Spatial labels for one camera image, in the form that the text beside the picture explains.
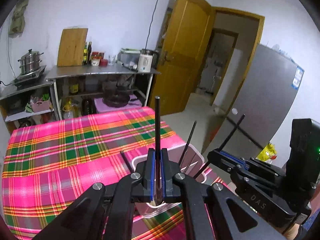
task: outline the kettle handle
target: kettle handle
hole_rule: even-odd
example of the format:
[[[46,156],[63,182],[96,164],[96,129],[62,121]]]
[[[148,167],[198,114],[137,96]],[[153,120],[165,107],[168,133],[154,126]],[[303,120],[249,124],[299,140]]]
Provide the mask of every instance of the kettle handle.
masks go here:
[[[159,54],[159,52],[157,52],[157,51],[154,51],[153,55],[154,55],[154,54],[157,55],[157,60],[156,60],[156,63],[155,63],[155,69],[157,69],[158,62],[159,62],[159,58],[160,58],[160,54]]]

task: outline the sticker on refrigerator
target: sticker on refrigerator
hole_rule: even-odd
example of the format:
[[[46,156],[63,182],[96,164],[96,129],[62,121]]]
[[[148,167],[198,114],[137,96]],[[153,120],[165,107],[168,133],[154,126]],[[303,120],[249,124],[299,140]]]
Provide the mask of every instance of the sticker on refrigerator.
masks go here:
[[[304,70],[301,67],[297,66],[296,74],[294,75],[292,85],[291,85],[293,88],[295,89],[299,88],[301,79],[303,77],[303,73],[304,73]]]

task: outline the frying pan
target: frying pan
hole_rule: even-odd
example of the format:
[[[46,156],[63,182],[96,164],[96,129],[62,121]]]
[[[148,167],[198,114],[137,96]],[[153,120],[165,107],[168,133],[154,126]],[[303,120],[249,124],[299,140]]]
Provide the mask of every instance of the frying pan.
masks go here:
[[[119,108],[119,107],[124,107],[127,104],[134,105],[134,104],[131,104],[131,102],[134,102],[137,100],[139,100],[139,99],[137,99],[137,98],[130,99],[129,94],[118,91],[111,96],[105,96],[102,101],[105,105],[107,105],[109,107]]]

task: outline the door handle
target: door handle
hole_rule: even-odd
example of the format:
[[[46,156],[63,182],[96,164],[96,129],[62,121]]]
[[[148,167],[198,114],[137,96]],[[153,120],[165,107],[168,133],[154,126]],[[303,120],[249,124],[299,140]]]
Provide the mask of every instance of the door handle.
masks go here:
[[[161,65],[164,65],[164,63],[166,62],[166,61],[168,61],[168,62],[170,62],[170,61],[173,61],[174,60],[174,56],[170,56],[170,55],[168,55],[168,52],[167,51],[165,51],[164,53],[163,53],[163,57],[162,57],[162,59],[161,59]]]

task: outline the stainless steel pot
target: stainless steel pot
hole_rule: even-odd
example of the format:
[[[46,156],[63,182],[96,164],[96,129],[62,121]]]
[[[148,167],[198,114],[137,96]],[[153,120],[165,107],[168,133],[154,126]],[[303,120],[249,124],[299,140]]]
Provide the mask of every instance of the stainless steel pot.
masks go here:
[[[29,49],[29,52],[21,57],[18,61],[20,62],[21,74],[26,75],[33,71],[36,71],[40,68],[40,55],[39,51],[32,51]]]

